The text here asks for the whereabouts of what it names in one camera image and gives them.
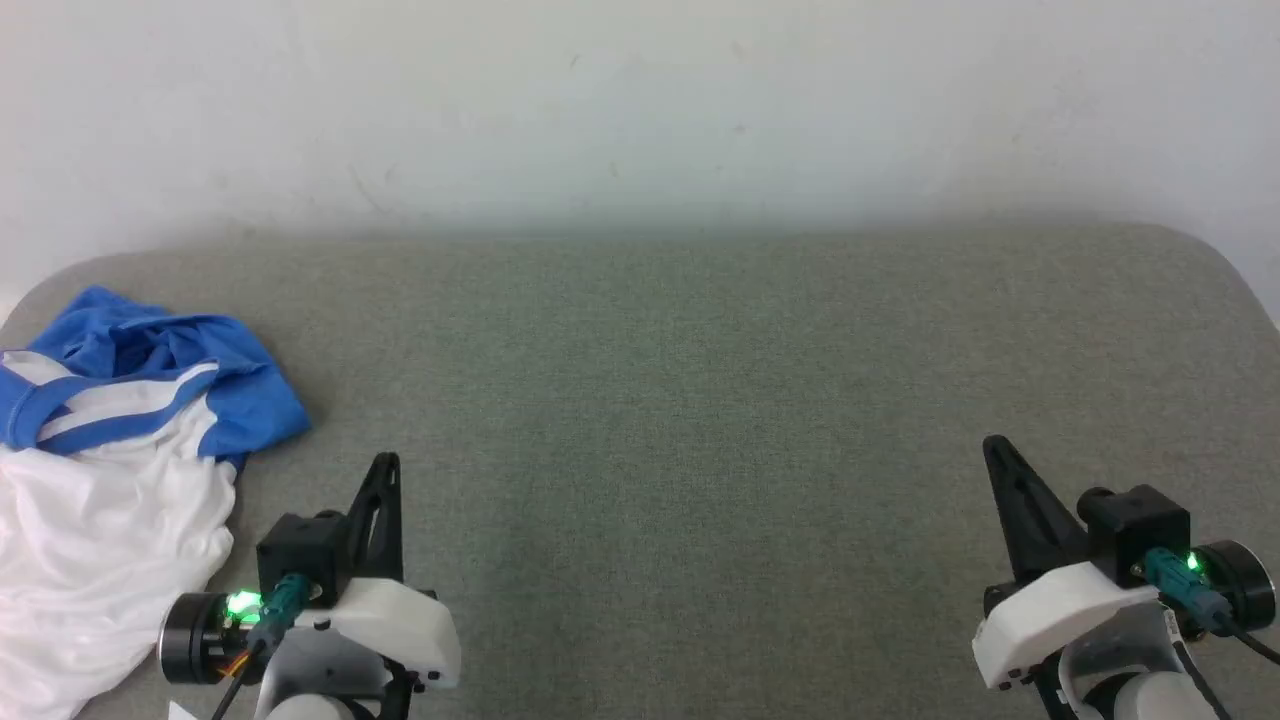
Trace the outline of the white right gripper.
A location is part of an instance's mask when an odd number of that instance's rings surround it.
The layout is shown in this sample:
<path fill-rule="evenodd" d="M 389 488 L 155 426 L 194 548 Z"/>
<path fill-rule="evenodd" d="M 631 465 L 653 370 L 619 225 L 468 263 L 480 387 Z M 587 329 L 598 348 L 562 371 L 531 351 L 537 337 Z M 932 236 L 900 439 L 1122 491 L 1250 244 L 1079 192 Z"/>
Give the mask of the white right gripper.
<path fill-rule="evenodd" d="M 982 451 L 1012 583 L 1027 585 L 997 603 L 973 638 L 982 680 L 996 691 L 1121 610 L 1156 601 L 1158 592 L 1121 588 L 1082 562 L 1085 530 L 1007 437 L 986 437 Z"/>

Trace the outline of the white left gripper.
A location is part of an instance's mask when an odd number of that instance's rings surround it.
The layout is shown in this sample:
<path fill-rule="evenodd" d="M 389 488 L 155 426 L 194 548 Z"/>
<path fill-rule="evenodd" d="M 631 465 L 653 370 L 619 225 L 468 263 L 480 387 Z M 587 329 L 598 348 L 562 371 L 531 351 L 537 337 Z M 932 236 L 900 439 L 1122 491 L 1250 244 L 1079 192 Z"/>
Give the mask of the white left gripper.
<path fill-rule="evenodd" d="M 419 674 L 433 689 L 460 684 L 463 662 L 449 609 L 403 583 L 404 551 L 401 457 L 371 461 L 348 510 L 340 515 L 337 578 L 348 583 L 330 609 L 307 609 L 300 626 L 330 630 Z"/>

